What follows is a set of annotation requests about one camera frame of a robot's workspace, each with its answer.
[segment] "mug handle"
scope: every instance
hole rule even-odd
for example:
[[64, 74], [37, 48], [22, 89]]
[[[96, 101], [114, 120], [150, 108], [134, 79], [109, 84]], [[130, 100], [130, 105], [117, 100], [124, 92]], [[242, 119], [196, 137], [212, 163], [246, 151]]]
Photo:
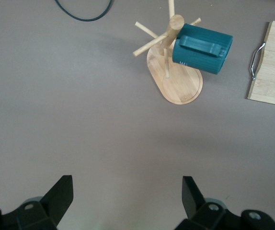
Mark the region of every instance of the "mug handle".
[[214, 57], [218, 57], [222, 49], [222, 46], [219, 44], [199, 40], [186, 35], [180, 37], [179, 45]]

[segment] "metal handle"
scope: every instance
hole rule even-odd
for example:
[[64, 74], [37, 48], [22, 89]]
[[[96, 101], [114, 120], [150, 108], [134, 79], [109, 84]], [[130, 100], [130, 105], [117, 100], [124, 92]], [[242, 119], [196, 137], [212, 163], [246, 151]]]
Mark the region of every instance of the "metal handle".
[[263, 42], [262, 45], [257, 50], [255, 50], [255, 52], [253, 54], [252, 64], [251, 64], [252, 80], [256, 80], [256, 74], [253, 71], [253, 67], [254, 67], [254, 63], [255, 63], [256, 57], [257, 57], [257, 53], [265, 46], [265, 44], [266, 44], [266, 42]]

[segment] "black cable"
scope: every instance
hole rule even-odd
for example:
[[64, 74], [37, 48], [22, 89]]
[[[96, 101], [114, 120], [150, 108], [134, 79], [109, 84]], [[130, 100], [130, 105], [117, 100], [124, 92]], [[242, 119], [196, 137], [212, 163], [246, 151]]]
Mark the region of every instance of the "black cable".
[[108, 4], [107, 8], [105, 8], [105, 10], [104, 10], [104, 12], [103, 12], [102, 14], [100, 14], [98, 17], [91, 18], [91, 19], [78, 18], [78, 17], [72, 15], [71, 13], [69, 13], [67, 10], [65, 10], [65, 9], [61, 6], [61, 4], [59, 3], [58, 0], [55, 0], [55, 2], [56, 2], [56, 4], [61, 8], [61, 10], [64, 11], [64, 12], [65, 12], [67, 15], [69, 15], [70, 17], [72, 17], [72, 18], [74, 18], [74, 19], [76, 19], [76, 20], [82, 21], [82, 22], [92, 22], [92, 21], [96, 21], [96, 20], [98, 20], [98, 19], [104, 17], [104, 16], [108, 13], [108, 11], [110, 10], [110, 8], [111, 8], [111, 6], [112, 6], [113, 0], [110, 0], [110, 1], [109, 1], [109, 4]]

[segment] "screw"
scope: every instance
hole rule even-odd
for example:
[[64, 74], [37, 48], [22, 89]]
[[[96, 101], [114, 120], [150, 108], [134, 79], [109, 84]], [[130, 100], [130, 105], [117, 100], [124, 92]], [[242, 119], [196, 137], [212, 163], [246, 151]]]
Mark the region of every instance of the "screw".
[[250, 212], [249, 213], [249, 216], [252, 218], [252, 219], [257, 219], [257, 220], [260, 220], [261, 219], [261, 216], [256, 213], [256, 212]]
[[219, 207], [215, 204], [209, 205], [209, 209], [211, 209], [212, 211], [219, 211]]

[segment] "mug stand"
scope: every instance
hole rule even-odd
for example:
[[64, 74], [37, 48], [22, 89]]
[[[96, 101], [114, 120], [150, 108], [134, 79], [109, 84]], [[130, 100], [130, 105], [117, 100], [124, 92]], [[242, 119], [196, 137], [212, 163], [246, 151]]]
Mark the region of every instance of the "mug stand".
[[[172, 61], [175, 39], [184, 25], [184, 19], [180, 15], [175, 15], [173, 0], [169, 0], [169, 13], [169, 25], [166, 32], [160, 36], [136, 22], [135, 26], [154, 37], [154, 40], [133, 54], [138, 56], [149, 49], [147, 66], [162, 95], [171, 103], [187, 104], [195, 100], [200, 94], [203, 78], [200, 70]], [[199, 22], [201, 22], [200, 18], [191, 25], [196, 25]]]

